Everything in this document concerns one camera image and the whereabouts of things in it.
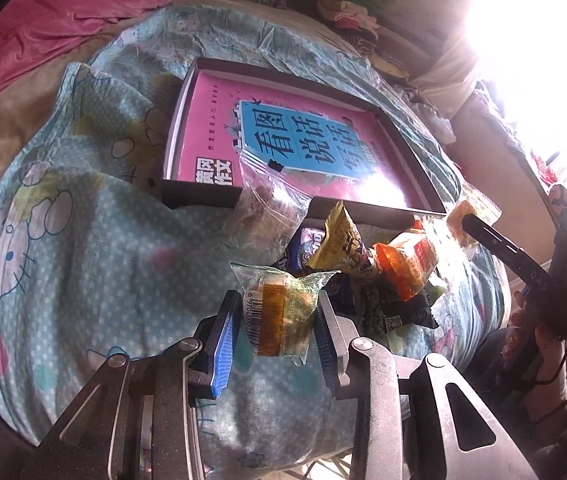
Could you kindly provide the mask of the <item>person's right hand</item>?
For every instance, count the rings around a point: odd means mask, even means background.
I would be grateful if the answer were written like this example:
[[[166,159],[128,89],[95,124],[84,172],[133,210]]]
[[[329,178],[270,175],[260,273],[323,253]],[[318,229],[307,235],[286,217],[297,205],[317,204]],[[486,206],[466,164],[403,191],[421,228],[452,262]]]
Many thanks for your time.
[[[537,377],[543,358],[535,339],[535,330],[546,325],[558,338],[567,340],[567,188],[554,184],[548,192],[550,212],[555,222],[555,250],[549,270],[523,258],[517,265],[525,281],[521,325],[515,331],[515,342],[505,357],[500,373],[506,396],[524,393],[545,382]]]

